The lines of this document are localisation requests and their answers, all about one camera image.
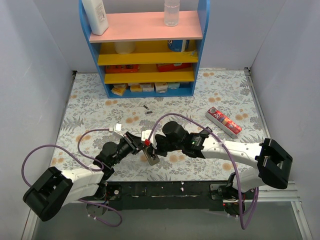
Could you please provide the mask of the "white air conditioner remote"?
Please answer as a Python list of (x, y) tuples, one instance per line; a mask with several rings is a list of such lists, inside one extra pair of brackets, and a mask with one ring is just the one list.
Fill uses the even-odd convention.
[(142, 149), (143, 154), (145, 155), (150, 166), (154, 166), (160, 162), (159, 157), (155, 153), (155, 149), (151, 146), (144, 147)]

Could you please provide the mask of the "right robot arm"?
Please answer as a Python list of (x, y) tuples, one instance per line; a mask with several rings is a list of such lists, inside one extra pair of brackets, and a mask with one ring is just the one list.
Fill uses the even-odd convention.
[(155, 154), (165, 157), (169, 152), (182, 151), (190, 158), (230, 160), (250, 167), (231, 176), (227, 195), (237, 199), (250, 189), (270, 186), (284, 190), (288, 187), (293, 157), (275, 140), (265, 138), (262, 143), (219, 142), (211, 129), (189, 133), (175, 121), (166, 123), (162, 134), (152, 134), (148, 141)]

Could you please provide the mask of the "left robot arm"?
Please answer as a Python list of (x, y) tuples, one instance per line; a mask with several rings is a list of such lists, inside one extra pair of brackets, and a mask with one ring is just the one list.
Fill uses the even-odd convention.
[(49, 167), (24, 194), (22, 200), (42, 220), (52, 219), (60, 209), (85, 197), (101, 200), (106, 196), (107, 180), (114, 166), (129, 154), (137, 154), (149, 138), (150, 130), (140, 136), (126, 132), (119, 143), (107, 142), (92, 164), (72, 170)]

